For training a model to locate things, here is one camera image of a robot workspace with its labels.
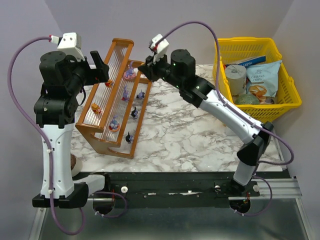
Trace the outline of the orange bear toy back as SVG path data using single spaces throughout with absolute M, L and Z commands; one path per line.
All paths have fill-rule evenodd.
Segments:
M 107 88 L 111 88 L 111 87 L 113 86 L 114 82 L 113 82 L 111 79 L 109 79 L 109 80 L 108 80 L 107 82 L 105 82 L 104 84 L 105 84 L 105 86 L 106 86 Z

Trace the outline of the orange bear toy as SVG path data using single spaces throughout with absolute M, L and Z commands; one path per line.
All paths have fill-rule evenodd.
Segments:
M 96 115 L 99 115 L 102 112 L 101 108 L 96 103 L 91 104 L 91 110 Z
M 105 82 L 104 84 L 105 84 L 105 86 L 106 86 L 107 88 L 111 88 L 111 87 L 113 86 L 114 82 L 113 82 L 111 79 L 109 79 L 109 80 L 108 80 L 107 82 Z

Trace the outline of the purple donkey red base toy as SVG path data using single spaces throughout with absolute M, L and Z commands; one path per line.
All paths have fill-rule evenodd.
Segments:
M 125 85 L 124 88 L 123 88 L 123 93 L 122 93 L 121 100 L 124 101 L 124 102 L 128 102 L 129 99 L 130 99 L 129 91 L 128 91 L 127 85 Z

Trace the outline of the black hat donkey toy back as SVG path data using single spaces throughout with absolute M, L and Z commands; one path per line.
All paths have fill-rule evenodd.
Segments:
M 133 109 L 133 111 L 131 112 L 131 117 L 133 118 L 133 119 L 137 119 L 138 118 L 138 116 L 139 116 L 139 111 L 138 111 L 138 109 L 135 107 L 134 109 Z

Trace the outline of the black hat donkey toy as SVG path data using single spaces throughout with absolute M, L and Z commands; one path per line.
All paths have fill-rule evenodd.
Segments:
M 139 111 L 138 111 L 138 109 L 135 107 L 134 109 L 133 109 L 133 111 L 131 112 L 131 117 L 133 118 L 133 119 L 137 119 L 138 118 L 138 116 L 139 116 Z
M 125 137 L 125 141 L 128 144 L 132 144 L 134 141 L 134 135 L 132 135 L 130 132 L 127 133 L 126 137 Z

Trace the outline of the black hat donkey toy front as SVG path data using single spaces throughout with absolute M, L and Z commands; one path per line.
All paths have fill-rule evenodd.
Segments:
M 134 135 L 132 135 L 130 132 L 127 133 L 126 137 L 125 137 L 125 141 L 128 144 L 132 144 L 134 141 Z

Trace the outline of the yellow plastic basket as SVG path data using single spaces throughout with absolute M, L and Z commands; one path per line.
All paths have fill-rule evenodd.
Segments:
M 282 55 L 268 37 L 220 38 L 219 90 L 232 104 L 263 123 L 272 122 L 302 100 Z

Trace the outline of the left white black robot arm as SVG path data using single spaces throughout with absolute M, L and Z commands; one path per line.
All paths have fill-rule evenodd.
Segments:
M 33 109 L 42 138 L 43 182 L 40 193 L 32 199 L 36 208 L 81 208 L 90 195 L 88 183 L 75 183 L 71 173 L 77 95 L 85 86 L 109 80 L 109 66 L 97 51 L 90 55 L 94 69 L 86 59 L 79 60 L 62 51 L 51 51 L 40 58 L 43 84 Z

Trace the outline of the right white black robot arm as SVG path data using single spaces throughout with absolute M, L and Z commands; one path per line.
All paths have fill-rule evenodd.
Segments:
M 157 61 L 148 56 L 138 70 L 152 82 L 162 79 L 177 88 L 186 102 L 213 115 L 240 138 L 243 145 L 237 152 L 239 163 L 229 185 L 234 192 L 244 191 L 270 143 L 268 132 L 273 125 L 249 117 L 218 95 L 213 84 L 196 75 L 196 60 L 186 49 L 174 50 L 170 60 L 166 55 Z

